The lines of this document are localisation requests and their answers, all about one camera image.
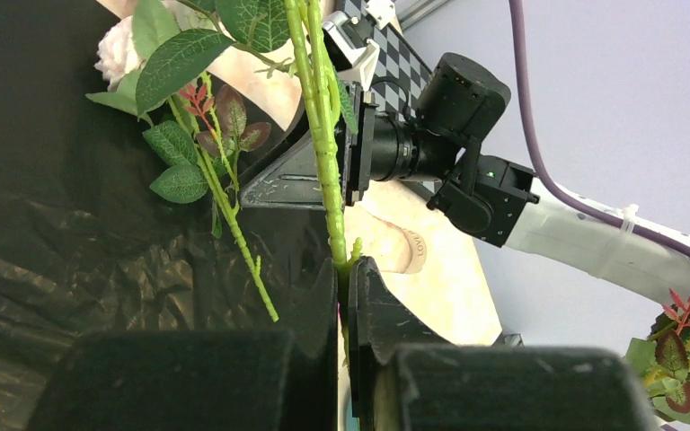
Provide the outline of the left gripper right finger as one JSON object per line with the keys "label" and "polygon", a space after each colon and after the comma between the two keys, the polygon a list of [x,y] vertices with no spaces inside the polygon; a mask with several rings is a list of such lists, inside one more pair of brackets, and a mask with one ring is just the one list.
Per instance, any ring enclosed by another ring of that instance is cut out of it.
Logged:
{"label": "left gripper right finger", "polygon": [[585,347],[456,346],[410,312],[373,259],[349,275],[352,411],[364,430],[654,430],[631,367]]}

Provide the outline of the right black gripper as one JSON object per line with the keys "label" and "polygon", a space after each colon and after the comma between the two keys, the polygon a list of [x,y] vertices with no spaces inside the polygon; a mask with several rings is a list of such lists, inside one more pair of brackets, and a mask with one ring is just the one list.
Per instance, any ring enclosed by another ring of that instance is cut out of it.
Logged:
{"label": "right black gripper", "polygon": [[[344,204],[359,202],[372,181],[441,181],[456,164],[460,147],[422,128],[383,113],[359,84],[345,89],[358,132],[344,127]],[[323,210],[322,187],[308,128],[290,131],[264,154],[249,158],[239,175],[242,207]]]}

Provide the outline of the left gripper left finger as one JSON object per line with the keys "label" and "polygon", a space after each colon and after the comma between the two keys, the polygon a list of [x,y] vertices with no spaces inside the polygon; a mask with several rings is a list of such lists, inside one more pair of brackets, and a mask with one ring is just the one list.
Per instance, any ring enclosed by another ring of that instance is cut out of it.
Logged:
{"label": "left gripper left finger", "polygon": [[30,430],[333,430],[337,275],[326,260],[277,323],[86,335],[39,397]]}

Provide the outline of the large pink peony stem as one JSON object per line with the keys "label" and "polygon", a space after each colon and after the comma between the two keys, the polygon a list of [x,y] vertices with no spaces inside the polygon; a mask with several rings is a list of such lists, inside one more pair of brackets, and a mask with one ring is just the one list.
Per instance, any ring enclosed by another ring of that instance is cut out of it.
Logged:
{"label": "large pink peony stem", "polygon": [[316,1],[286,1],[296,72],[302,85],[305,113],[312,130],[317,179],[323,196],[334,265],[349,263],[344,229],[343,197],[334,129],[340,117],[340,91],[324,44],[322,14]]}

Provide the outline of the light pink flower stem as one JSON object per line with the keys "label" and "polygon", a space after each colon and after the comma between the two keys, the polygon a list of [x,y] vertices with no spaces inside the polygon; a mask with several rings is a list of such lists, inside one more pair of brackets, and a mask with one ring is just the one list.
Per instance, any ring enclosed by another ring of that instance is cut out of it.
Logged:
{"label": "light pink flower stem", "polygon": [[136,1],[97,47],[94,67],[107,90],[86,97],[147,124],[143,137],[167,165],[149,188],[174,204],[210,198],[212,236],[230,233],[268,315],[278,321],[261,257],[252,254],[238,222],[239,157],[268,139],[270,124],[248,123],[243,98],[230,86],[214,91],[208,68],[233,42],[216,28],[187,26],[181,7],[214,16],[188,1]]}

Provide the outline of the black wrapping sheet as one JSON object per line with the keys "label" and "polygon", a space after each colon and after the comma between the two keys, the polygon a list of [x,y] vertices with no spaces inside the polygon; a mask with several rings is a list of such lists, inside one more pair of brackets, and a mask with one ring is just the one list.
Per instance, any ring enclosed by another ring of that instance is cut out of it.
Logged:
{"label": "black wrapping sheet", "polygon": [[[109,331],[261,329],[272,321],[206,198],[150,184],[166,165],[146,123],[87,99],[115,17],[94,1],[0,1],[0,430],[27,427],[80,338]],[[328,260],[323,217],[243,209],[279,313]]]}

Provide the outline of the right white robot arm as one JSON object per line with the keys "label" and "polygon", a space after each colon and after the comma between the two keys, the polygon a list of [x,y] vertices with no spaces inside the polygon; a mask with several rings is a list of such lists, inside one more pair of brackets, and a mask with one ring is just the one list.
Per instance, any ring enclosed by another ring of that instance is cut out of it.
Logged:
{"label": "right white robot arm", "polygon": [[472,59],[446,53],[406,119],[381,113],[358,84],[334,93],[353,126],[335,131],[334,185],[344,205],[398,180],[461,233],[540,255],[661,304],[690,294],[690,234],[570,192],[532,166],[484,155],[510,89]]}

